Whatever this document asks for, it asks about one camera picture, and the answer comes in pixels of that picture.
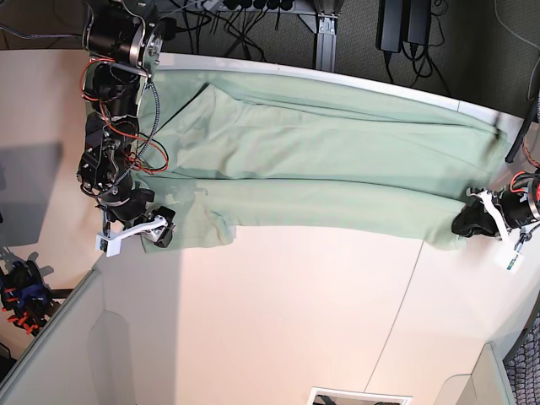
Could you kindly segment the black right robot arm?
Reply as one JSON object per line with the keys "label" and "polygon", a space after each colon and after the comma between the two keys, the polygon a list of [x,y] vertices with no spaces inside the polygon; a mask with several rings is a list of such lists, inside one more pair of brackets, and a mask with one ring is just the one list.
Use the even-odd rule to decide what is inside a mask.
{"label": "black right robot arm", "polygon": [[78,164],[81,192],[95,200],[102,230],[97,249],[111,257],[122,241],[140,235],[158,248],[173,237],[175,212],[155,207],[155,194],[136,174],[155,175],[169,164],[165,146],[155,140],[160,105],[148,133],[138,114],[153,82],[165,38],[166,22],[153,1],[88,1],[83,47],[89,62],[80,78],[91,109],[85,124],[84,151]]}

